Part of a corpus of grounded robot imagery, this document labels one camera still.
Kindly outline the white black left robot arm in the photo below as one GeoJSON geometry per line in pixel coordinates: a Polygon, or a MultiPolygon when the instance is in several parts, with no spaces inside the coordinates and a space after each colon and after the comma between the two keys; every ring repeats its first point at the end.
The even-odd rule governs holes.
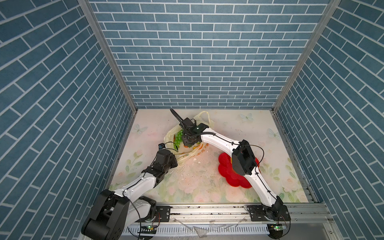
{"type": "Polygon", "coordinates": [[[159,150],[151,165],[133,182],[115,191],[103,190],[97,196],[81,234],[92,240],[117,240],[129,225],[152,220],[156,201],[144,194],[154,189],[169,170],[177,166],[171,151],[159,150]]]}

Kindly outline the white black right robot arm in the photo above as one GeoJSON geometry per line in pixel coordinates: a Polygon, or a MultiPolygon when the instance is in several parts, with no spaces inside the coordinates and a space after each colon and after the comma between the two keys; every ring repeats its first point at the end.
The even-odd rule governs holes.
{"type": "Polygon", "coordinates": [[[183,124],[182,140],[185,146],[191,147],[196,143],[212,145],[232,158],[233,171],[243,176],[258,194],[264,209],[265,217],[271,221],[290,221],[288,207],[283,200],[273,192],[259,170],[255,154],[248,141],[236,141],[227,138],[205,124],[183,124]]]}

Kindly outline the red flower shaped plate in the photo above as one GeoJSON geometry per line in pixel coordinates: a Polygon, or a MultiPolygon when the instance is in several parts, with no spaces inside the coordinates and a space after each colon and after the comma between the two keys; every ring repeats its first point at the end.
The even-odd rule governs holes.
{"type": "Polygon", "coordinates": [[[219,155],[218,171],[219,174],[224,177],[227,183],[232,187],[241,187],[244,189],[250,189],[252,187],[245,177],[237,174],[233,170],[232,158],[226,153],[219,155]]]}

